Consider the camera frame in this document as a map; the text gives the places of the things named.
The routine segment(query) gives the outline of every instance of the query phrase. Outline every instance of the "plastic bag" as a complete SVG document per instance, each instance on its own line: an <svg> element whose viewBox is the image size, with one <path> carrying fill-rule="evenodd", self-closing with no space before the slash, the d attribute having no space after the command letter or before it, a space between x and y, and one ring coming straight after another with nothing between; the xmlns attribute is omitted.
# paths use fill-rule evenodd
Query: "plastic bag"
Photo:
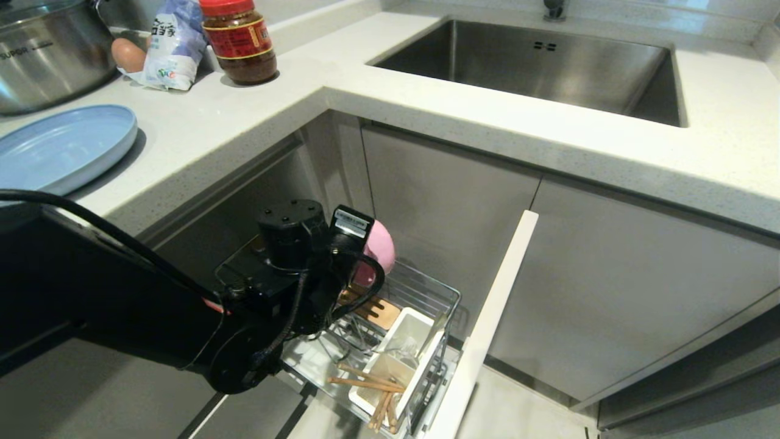
<svg viewBox="0 0 780 439"><path fill-rule="evenodd" d="M203 58L206 37L197 0L165 0L154 18L144 70L122 74L161 90L189 90Z"/></svg>

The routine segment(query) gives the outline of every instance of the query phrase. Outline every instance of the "chopsticks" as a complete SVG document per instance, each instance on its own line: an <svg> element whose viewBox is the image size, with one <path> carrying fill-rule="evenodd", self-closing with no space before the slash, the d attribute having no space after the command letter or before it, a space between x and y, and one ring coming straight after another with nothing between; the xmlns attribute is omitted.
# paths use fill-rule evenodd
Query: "chopsticks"
<svg viewBox="0 0 780 439"><path fill-rule="evenodd" d="M390 427L389 428L390 433L392 434L398 433L398 418L395 415L396 402L394 401L393 397L394 394L396 393L402 394L406 389L392 380L386 380L384 378L376 377L375 375L372 375L370 373L365 373L362 370L358 370L353 367L347 366L344 363L339 363L338 368L345 372L352 373L354 375L362 377L365 380L364 381L348 380L346 378L341 378L341 377L329 377L328 378L329 383L349 384L352 386L368 387L371 389L382 391L377 406L374 409L374 414L371 416L371 419L368 421L368 428L378 433L379 429L382 426L382 423L385 421L386 418L388 421L388 425Z"/></svg>

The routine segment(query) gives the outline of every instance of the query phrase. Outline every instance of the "kitchen counter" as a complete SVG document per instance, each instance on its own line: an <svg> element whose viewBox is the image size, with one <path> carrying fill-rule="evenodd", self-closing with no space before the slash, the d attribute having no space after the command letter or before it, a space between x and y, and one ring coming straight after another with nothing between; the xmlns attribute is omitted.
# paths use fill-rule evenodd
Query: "kitchen counter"
<svg viewBox="0 0 780 439"><path fill-rule="evenodd" d="M449 18L672 48L686 127L366 66ZM778 82L750 46L593 20L545 23L523 12L406 3L289 50L278 62L281 76L260 87L235 87L211 73L187 93L166 93L120 78L54 109L2 119L0 134L83 105L133 109L143 135L123 171L76 193L80 204L131 234L328 109L780 233Z"/></svg>

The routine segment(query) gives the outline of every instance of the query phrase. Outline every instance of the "stainless steel sink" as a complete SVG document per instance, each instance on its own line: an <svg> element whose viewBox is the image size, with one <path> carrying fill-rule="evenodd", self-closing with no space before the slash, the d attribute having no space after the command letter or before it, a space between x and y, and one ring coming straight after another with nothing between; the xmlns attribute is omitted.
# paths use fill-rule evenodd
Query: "stainless steel sink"
<svg viewBox="0 0 780 439"><path fill-rule="evenodd" d="M667 48L453 20L375 66L681 126Z"/></svg>

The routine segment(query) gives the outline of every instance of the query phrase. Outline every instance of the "red jar lid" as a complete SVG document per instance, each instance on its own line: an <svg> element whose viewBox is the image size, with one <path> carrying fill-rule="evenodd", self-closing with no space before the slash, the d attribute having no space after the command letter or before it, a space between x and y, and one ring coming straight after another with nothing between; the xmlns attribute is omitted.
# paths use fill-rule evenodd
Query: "red jar lid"
<svg viewBox="0 0 780 439"><path fill-rule="evenodd" d="M252 0L200 0L200 8L205 16L227 16L251 11Z"/></svg>

